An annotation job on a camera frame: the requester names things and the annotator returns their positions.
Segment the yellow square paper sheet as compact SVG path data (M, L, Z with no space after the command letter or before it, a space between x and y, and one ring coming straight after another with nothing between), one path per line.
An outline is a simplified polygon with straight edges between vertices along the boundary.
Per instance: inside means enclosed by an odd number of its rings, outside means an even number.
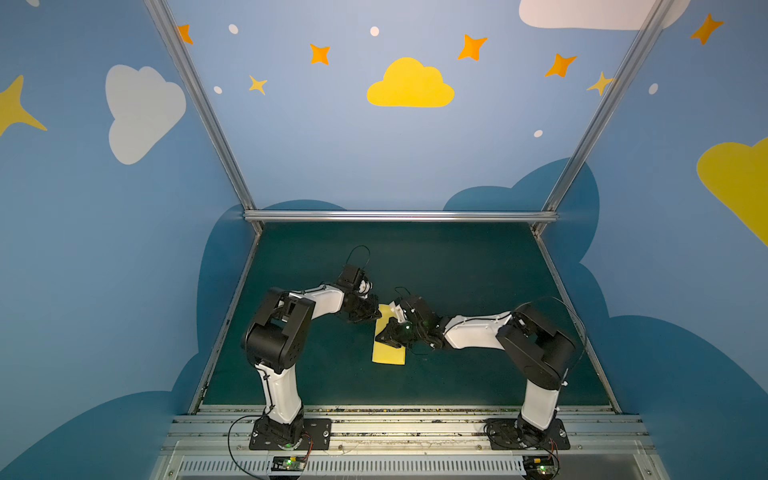
M376 320L374 336L380 334L387 326L389 318L394 314L388 305L379 305L380 317ZM372 362L380 365L404 366L406 363L406 349L394 348L377 340L373 342Z

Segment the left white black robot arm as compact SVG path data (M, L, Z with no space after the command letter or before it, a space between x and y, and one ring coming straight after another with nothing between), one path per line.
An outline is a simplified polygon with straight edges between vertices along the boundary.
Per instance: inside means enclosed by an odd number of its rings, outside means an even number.
M292 450L305 437L304 404L298 393L296 364L309 338L312 321L345 313L355 321L380 317L372 283L356 286L322 284L314 289L270 289L247 327L241 346L258 372L266 407L256 422L261 442Z

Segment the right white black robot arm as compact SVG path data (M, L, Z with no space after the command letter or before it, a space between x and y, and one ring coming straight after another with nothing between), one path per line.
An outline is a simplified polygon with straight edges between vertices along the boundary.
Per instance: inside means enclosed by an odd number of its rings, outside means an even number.
M567 450L570 443L557 418L560 391L574 363L576 345L529 302L511 311L442 318L421 297L381 304L374 336L373 361L395 365L405 350L423 342L434 350L502 350L526 379L517 418L504 426L486 424L486 435L500 449Z

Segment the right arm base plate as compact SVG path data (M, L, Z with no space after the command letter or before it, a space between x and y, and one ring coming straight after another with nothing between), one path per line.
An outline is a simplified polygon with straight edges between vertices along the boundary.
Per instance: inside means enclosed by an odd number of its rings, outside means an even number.
M540 430L521 417L488 419L483 433L495 450L570 450L571 444L563 422L554 418Z

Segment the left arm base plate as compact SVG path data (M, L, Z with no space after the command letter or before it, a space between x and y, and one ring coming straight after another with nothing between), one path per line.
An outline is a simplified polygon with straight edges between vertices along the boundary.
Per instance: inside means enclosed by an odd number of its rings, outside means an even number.
M268 417L255 422L249 439L250 450L307 451L327 450L332 433L330 418L298 417L290 424L278 423Z

